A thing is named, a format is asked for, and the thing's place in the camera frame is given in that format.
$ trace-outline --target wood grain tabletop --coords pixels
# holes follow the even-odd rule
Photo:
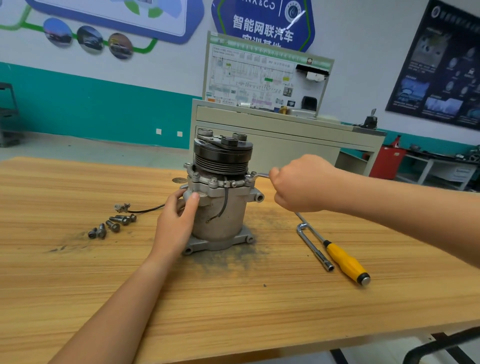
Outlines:
[[[176,177],[186,172],[0,163],[0,363],[46,363],[100,308],[149,253],[160,211],[105,240],[86,233],[115,203],[163,203]],[[480,270],[359,218],[305,214],[369,271],[371,284],[360,287],[338,268],[324,270],[269,180],[256,187],[265,201],[248,204],[245,223],[258,242],[180,257],[136,363],[241,363],[480,324]]]

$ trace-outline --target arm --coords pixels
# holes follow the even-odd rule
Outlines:
[[[275,201],[295,212],[329,210],[364,218],[480,267],[480,198],[338,170],[306,155],[270,171]]]
[[[193,227],[198,194],[181,216],[172,194],[158,218],[155,242],[143,264],[53,357],[49,364],[130,364],[168,270],[182,252]]]

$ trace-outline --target human hand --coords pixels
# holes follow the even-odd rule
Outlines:
[[[185,190],[172,193],[156,223],[155,240],[150,253],[153,259],[167,258],[174,261],[185,248],[193,229],[193,220],[200,197],[194,192],[188,199],[185,209],[179,213],[179,198]]]
[[[272,168],[270,180],[275,202],[293,212],[335,211],[344,191],[345,171],[325,159],[306,154],[280,170]]]

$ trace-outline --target yellow screwdriver handle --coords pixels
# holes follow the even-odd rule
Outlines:
[[[338,245],[324,241],[324,246],[332,259],[340,266],[340,269],[358,284],[366,286],[370,283],[370,275],[364,267],[352,256],[349,256],[345,250]]]

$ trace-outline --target dark poster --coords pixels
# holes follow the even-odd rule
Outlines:
[[[480,18],[431,0],[386,111],[480,130]]]

